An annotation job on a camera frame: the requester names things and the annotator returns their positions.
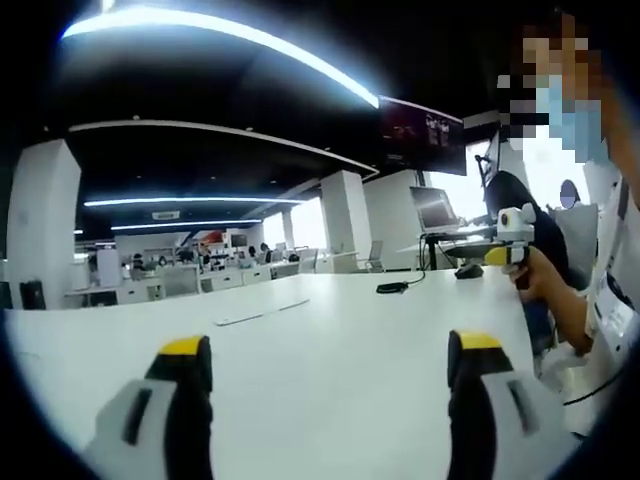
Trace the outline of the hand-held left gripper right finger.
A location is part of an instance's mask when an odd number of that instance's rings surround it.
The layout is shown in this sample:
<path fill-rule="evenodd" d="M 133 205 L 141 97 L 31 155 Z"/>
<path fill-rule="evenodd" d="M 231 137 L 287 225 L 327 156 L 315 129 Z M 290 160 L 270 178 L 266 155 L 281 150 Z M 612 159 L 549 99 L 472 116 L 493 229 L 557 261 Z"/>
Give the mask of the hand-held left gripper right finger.
<path fill-rule="evenodd" d="M 557 395 L 486 333 L 449 333 L 447 384 L 450 479 L 548 479 L 581 443 Z"/>

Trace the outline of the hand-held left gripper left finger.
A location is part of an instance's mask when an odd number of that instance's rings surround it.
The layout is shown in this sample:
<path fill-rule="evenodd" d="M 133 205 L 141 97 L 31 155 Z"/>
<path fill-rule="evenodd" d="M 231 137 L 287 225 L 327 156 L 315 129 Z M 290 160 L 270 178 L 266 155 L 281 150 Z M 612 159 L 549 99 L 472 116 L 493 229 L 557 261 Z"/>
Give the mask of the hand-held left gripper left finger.
<path fill-rule="evenodd" d="M 163 346 L 96 416 L 82 459 L 102 479 L 211 479 L 210 339 Z"/>

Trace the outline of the person's right hand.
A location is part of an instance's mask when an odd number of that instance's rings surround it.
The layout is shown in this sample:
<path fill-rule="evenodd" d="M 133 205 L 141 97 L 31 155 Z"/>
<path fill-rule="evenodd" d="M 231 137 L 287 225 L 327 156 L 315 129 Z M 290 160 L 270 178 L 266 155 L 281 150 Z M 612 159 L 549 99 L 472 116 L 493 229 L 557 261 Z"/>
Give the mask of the person's right hand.
<path fill-rule="evenodd" d="M 554 265 L 537 248 L 529 248 L 527 260 L 520 266 L 513 266 L 507 275 L 513 284 L 525 278 L 527 287 L 519 289 L 518 294 L 523 303 L 533 300 L 545 300 L 549 285 L 553 285 L 557 278 Z"/>

